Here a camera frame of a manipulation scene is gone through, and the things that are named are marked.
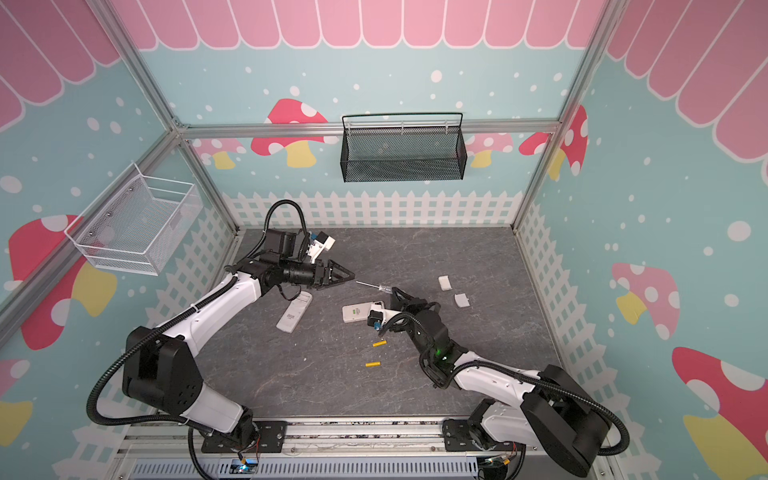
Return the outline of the white remote control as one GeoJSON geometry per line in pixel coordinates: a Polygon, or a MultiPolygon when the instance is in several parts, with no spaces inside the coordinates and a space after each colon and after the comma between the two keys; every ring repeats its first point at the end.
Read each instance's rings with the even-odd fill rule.
{"type": "Polygon", "coordinates": [[[358,303],[342,307],[342,320],[344,323],[366,321],[373,307],[373,302],[358,303]]]}
{"type": "Polygon", "coordinates": [[[292,333],[303,315],[306,313],[313,296],[309,292],[301,292],[291,300],[283,315],[276,324],[276,328],[285,333],[292,333]]]}

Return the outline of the white battery cover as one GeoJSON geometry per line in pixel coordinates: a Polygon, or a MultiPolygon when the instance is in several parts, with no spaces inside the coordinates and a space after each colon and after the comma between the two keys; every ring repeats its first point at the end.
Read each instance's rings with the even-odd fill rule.
{"type": "Polygon", "coordinates": [[[467,308],[467,307],[469,307],[469,306],[470,306],[470,302],[469,302],[469,299],[468,299],[467,295],[466,295],[466,294],[464,294],[464,293],[461,293],[461,294],[456,294],[456,295],[454,296],[454,301],[455,301],[455,304],[456,304],[456,305],[457,305],[459,308],[467,308]]]}
{"type": "Polygon", "coordinates": [[[447,275],[439,276],[438,283],[442,291],[450,291],[452,289],[450,279],[447,275]]]}

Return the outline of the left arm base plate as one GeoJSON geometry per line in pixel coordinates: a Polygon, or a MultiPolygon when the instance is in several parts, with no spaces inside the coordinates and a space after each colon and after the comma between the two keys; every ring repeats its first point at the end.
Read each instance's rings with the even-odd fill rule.
{"type": "Polygon", "coordinates": [[[236,427],[231,433],[213,433],[205,437],[202,452],[213,453],[281,453],[286,439],[286,421],[257,420],[236,427]]]}

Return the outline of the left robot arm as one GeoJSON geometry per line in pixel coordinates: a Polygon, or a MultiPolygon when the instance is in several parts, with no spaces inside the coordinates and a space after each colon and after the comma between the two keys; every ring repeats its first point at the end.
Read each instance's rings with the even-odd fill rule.
{"type": "Polygon", "coordinates": [[[332,236],[311,235],[298,254],[295,240],[294,233],[268,230],[262,250],[230,266],[217,288],[185,314],[152,330],[134,330],[127,346],[138,350],[123,366],[123,393],[179,423],[226,435],[247,430],[247,408],[207,385],[196,357],[220,329],[272,288],[321,289],[354,278],[338,263],[320,259],[334,245],[332,236]]]}

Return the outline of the clear handle screwdriver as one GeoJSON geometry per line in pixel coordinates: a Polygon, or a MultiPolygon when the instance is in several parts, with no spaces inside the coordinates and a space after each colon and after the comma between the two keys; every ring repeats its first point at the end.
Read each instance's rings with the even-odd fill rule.
{"type": "Polygon", "coordinates": [[[380,291],[380,292],[383,292],[383,293],[386,293],[386,294],[392,294],[393,293],[393,288],[391,286],[387,286],[387,285],[383,285],[383,284],[371,284],[371,283],[363,282],[363,281],[360,281],[360,280],[356,280],[355,283],[358,284],[358,285],[362,285],[364,287],[374,288],[377,291],[380,291]]]}

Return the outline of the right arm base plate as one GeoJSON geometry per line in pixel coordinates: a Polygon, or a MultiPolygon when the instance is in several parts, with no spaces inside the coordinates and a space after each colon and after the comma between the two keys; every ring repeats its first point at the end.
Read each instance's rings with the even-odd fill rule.
{"type": "Polygon", "coordinates": [[[493,440],[477,424],[466,419],[444,420],[441,435],[448,452],[512,452],[524,447],[513,441],[493,440]]]}

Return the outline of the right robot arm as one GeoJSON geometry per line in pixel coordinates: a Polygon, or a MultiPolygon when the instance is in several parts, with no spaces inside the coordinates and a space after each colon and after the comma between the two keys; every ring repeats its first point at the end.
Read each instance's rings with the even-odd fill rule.
{"type": "Polygon", "coordinates": [[[436,302],[393,288],[390,304],[374,304],[367,324],[380,336],[406,333],[434,388],[483,395],[467,420],[447,423],[447,442],[464,441],[485,451],[540,448],[580,478],[589,474],[597,457],[618,455],[629,446],[623,422],[564,369],[548,365],[542,371],[523,370],[479,356],[450,337],[436,302]]]}

